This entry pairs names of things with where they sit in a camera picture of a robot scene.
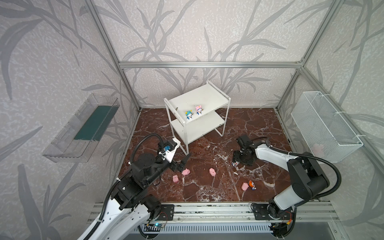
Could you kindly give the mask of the teal blue cat figurine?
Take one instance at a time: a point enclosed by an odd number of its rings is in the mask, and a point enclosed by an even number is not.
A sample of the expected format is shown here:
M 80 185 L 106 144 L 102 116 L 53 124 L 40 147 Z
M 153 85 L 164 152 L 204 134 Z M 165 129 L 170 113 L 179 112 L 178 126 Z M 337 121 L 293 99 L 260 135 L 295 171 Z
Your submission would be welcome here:
M 193 112 L 192 111 L 187 111 L 187 112 L 185 112 L 185 114 L 186 114 L 187 120 L 191 120 L 192 119 L 192 116 L 193 116 Z

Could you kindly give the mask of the pink hat blue figurine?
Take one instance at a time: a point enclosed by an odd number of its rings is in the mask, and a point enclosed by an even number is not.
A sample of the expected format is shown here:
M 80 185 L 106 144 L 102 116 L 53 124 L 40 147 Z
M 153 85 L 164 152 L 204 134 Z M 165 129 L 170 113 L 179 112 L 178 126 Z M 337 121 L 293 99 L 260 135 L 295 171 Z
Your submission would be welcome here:
M 198 116 L 200 116 L 200 115 L 203 114 L 202 111 L 203 111 L 203 108 L 202 108 L 201 105 L 200 105 L 200 106 L 196 106 L 196 112 L 197 112 L 197 115 L 198 115 Z

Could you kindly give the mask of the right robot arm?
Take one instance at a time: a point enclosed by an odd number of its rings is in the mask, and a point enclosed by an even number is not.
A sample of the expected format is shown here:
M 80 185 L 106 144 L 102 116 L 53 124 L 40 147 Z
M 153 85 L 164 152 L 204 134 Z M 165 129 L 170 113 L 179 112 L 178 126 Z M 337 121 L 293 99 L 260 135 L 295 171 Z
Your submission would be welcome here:
M 312 200 L 330 185 L 328 177 L 311 154 L 295 156 L 291 152 L 275 149 L 265 138 L 252 140 L 242 135 L 236 142 L 240 149 L 234 151 L 234 166 L 252 166 L 256 160 L 261 160 L 289 173 L 291 185 L 269 200 L 264 209 L 272 219 L 279 220 L 286 210 Z

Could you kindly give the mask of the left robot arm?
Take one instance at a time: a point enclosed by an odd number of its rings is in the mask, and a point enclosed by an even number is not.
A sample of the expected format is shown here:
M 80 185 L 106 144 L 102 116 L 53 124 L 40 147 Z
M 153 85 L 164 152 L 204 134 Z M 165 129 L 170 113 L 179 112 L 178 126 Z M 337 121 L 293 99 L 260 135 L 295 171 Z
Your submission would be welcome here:
M 139 155 L 127 175 L 112 186 L 100 214 L 79 238 L 123 240 L 142 223 L 157 218 L 162 204 L 148 194 L 148 187 L 167 169 L 182 172 L 190 156 L 176 163 L 163 159 L 161 154 Z

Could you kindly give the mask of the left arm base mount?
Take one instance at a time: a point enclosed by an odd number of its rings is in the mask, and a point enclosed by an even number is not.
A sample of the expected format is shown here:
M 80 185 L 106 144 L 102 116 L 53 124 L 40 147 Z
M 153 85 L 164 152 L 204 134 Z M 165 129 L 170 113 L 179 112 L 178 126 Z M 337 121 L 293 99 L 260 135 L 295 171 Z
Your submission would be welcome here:
M 150 217 L 148 219 L 148 223 L 167 223 L 168 221 L 172 221 L 174 218 L 175 213 L 175 205 L 174 204 L 162 204 L 157 198 L 155 198 L 153 195 L 149 195 L 144 198 L 142 201 L 142 204 L 144 204 L 150 213 Z M 160 231 L 148 231 L 145 227 L 145 225 L 139 225 L 138 230 L 141 236 L 145 240 L 154 240 L 162 230 Z

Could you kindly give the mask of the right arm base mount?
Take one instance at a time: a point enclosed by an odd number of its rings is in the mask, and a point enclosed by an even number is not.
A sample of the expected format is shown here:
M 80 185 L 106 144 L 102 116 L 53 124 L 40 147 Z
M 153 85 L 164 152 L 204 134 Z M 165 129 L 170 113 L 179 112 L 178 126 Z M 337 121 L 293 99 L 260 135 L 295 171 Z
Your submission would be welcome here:
M 297 217 L 297 208 L 289 207 L 286 210 L 279 209 L 275 204 L 251 204 L 251 210 L 255 220 L 274 221 L 270 226 L 272 235 L 277 240 L 284 240 L 294 229 Z

